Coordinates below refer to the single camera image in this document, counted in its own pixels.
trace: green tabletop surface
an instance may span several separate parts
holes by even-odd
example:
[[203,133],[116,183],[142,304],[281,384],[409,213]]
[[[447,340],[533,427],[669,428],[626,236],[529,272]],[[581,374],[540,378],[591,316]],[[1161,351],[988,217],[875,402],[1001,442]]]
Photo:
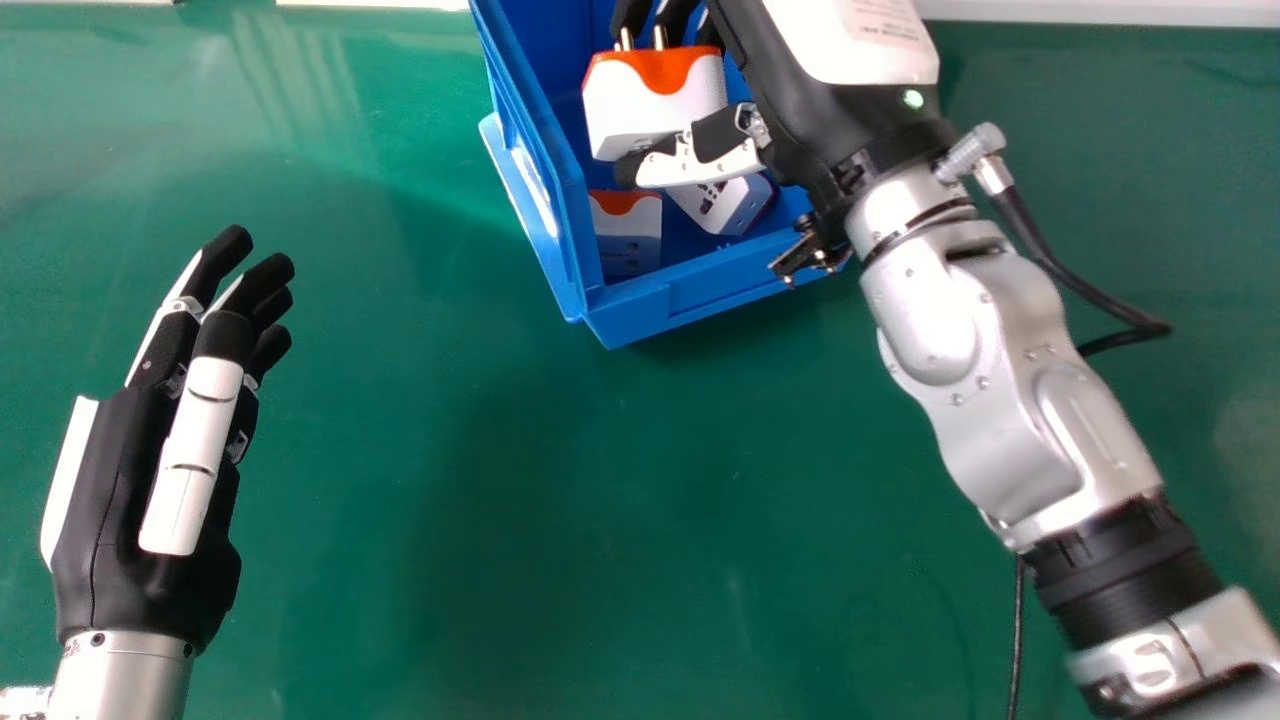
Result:
[[[1280,618],[1280,33],[934,31],[951,118],[1004,127],[1060,255],[1176,324],[1096,365]],[[0,10],[0,684],[58,660],[37,537],[76,393],[241,223],[297,263],[296,348],[188,719],[1004,717],[1011,560],[854,273],[604,351],[489,110],[466,14]],[[1032,601],[1024,717],[1088,717],[1062,652]]]

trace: black wire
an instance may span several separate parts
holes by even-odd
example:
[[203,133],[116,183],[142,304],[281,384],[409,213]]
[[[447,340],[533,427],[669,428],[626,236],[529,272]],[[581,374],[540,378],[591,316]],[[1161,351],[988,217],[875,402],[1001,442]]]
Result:
[[[1117,300],[1098,290],[1092,283],[1071,272],[1070,268],[1053,255],[1048,241],[1041,233],[1036,219],[1023,201],[1016,187],[1010,186],[1004,192],[991,197],[996,209],[1012,228],[1014,233],[1025,246],[1028,255],[1053,279],[1062,283],[1071,292],[1080,296],[1094,307],[1111,315],[1112,318],[1129,325],[1123,331],[1085,342],[1076,347],[1082,357],[1089,357],[1107,350],[1135,345],[1167,336],[1172,332],[1169,323],[1149,315],[1133,305]],[[1023,682],[1023,624],[1025,619],[1024,597],[1027,584],[1027,566],[1021,556],[1015,560],[1016,579],[1014,580],[1014,651],[1012,667],[1009,673],[1009,712],[1007,720],[1018,720],[1018,702],[1021,696]]]
[[1023,603],[1027,598],[1027,568],[1023,556],[1014,556],[1014,659],[1009,670],[1007,720],[1018,720],[1018,700],[1023,688]]

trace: robotic arm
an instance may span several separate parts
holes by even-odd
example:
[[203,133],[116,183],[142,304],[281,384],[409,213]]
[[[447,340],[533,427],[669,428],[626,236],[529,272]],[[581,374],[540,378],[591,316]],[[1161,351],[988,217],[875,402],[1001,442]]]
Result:
[[[691,12],[669,0],[659,14],[676,5]],[[924,407],[961,492],[1029,568],[1096,715],[1280,717],[1275,632],[1208,566],[1083,359],[1169,328],[1056,261],[995,126],[961,137],[941,115],[938,55],[910,0],[705,5],[714,32],[700,36],[723,40],[754,104],[636,149],[618,181],[705,182],[758,160],[808,191],[814,214],[773,270],[790,282],[805,268],[861,264],[886,368]],[[1032,260],[979,217],[966,177]],[[1055,279],[1134,329],[1076,348]]]
[[228,538],[264,375],[292,340],[293,264],[230,227],[156,311],[124,387],[79,397],[40,533],[63,657],[51,688],[0,691],[0,717],[173,720],[195,659],[236,600]]

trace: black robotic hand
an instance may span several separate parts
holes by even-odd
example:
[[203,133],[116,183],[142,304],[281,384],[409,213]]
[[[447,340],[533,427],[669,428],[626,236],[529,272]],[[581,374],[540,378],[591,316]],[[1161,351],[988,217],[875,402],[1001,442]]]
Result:
[[154,633],[198,653],[236,600],[228,537],[237,465],[264,374],[292,340],[292,261],[271,255],[215,300],[253,249],[238,225],[202,247],[169,291],[124,388],[77,400],[41,528],[58,638]]

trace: blue storage box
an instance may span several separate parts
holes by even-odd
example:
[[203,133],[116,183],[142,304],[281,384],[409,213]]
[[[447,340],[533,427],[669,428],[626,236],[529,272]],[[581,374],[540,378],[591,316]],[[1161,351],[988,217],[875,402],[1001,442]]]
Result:
[[[787,188],[750,234],[717,237],[664,199],[660,269],[603,277],[588,190],[616,186],[588,149],[581,85],[591,55],[612,49],[613,3],[471,1],[494,106],[480,135],[564,319],[586,322],[611,348],[786,290],[768,265],[799,240],[792,222],[810,210],[803,190]],[[746,100],[741,76],[728,79],[731,101]]]

